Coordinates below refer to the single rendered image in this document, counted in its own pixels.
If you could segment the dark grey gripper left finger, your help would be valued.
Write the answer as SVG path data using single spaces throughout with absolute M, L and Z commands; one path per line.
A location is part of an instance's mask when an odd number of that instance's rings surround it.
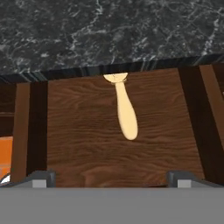
M 34 171 L 15 187 L 51 188 L 55 187 L 56 174 L 54 171 Z

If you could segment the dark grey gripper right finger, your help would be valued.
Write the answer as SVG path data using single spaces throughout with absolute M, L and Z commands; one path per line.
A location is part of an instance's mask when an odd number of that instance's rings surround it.
M 194 174 L 189 171 L 168 171 L 166 177 L 169 187 L 215 187 L 214 183 L 198 179 Z

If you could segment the open brown wooden drawer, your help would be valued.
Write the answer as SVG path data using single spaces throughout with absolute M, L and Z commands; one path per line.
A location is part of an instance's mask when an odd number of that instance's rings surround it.
M 53 170 L 58 187 L 146 187 L 169 170 L 224 185 L 224 101 L 212 66 L 131 73 L 128 140 L 102 77 L 17 86 L 11 178 Z

